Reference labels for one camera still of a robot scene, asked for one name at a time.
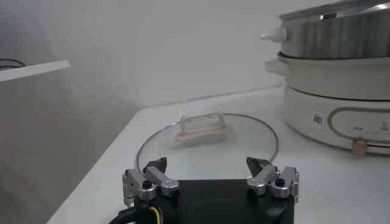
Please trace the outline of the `black silver left gripper left finger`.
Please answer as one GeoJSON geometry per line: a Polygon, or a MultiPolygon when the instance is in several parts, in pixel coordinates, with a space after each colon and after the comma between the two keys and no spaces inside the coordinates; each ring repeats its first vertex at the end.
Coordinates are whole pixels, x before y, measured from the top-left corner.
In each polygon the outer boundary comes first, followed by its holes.
{"type": "Polygon", "coordinates": [[[130,207],[135,200],[150,202],[158,197],[176,199],[180,194],[180,185],[165,175],[168,160],[162,157],[147,163],[146,167],[127,169],[122,175],[123,200],[130,207]]]}

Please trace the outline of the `black silver left gripper right finger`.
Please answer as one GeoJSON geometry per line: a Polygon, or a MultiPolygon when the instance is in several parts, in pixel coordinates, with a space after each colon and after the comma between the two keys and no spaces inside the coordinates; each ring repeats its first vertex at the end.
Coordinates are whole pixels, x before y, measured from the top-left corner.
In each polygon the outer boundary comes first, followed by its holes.
{"type": "Polygon", "coordinates": [[[299,172],[295,167],[286,166],[280,171],[266,159],[246,158],[251,177],[247,179],[248,190],[260,197],[270,194],[277,199],[292,197],[299,201],[299,172]]]}

